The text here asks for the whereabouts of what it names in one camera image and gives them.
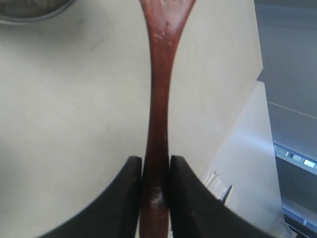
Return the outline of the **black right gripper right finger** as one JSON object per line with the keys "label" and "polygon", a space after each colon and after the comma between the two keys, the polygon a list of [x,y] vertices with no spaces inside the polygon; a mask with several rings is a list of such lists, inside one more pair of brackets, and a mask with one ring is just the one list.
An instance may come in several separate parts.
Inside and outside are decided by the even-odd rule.
{"label": "black right gripper right finger", "polygon": [[268,238],[216,199],[181,156],[169,168],[169,209],[175,238]]}

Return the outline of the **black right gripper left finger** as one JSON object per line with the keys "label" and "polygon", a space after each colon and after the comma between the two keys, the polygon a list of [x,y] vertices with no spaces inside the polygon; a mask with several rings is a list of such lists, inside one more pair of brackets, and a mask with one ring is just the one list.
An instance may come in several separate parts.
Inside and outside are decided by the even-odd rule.
{"label": "black right gripper left finger", "polygon": [[141,201],[142,159],[130,156],[112,183],[79,214],[43,238],[133,238]]}

